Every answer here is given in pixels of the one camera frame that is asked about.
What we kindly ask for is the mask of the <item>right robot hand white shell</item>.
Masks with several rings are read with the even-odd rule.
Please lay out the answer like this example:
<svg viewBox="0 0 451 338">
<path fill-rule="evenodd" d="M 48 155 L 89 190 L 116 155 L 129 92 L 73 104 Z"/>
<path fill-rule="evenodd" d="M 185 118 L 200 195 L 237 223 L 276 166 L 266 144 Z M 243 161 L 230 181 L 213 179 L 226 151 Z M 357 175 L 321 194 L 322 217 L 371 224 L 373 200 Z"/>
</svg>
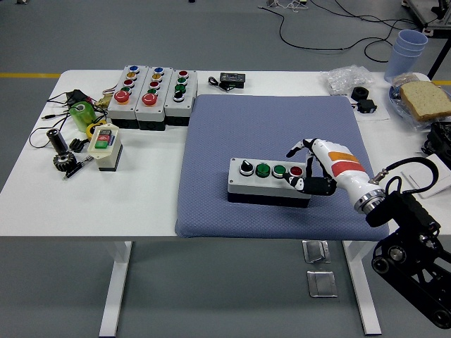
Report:
<svg viewBox="0 0 451 338">
<path fill-rule="evenodd" d="M 309 150 L 307 159 L 315 157 L 323 168 L 323 174 L 347 192 L 356 211 L 362 213 L 363 205 L 369 199 L 383 195 L 380 186 L 370 182 L 364 167 L 346 146 L 318 138 L 303 139 L 286 156 L 291 158 L 303 148 Z"/>
</svg>

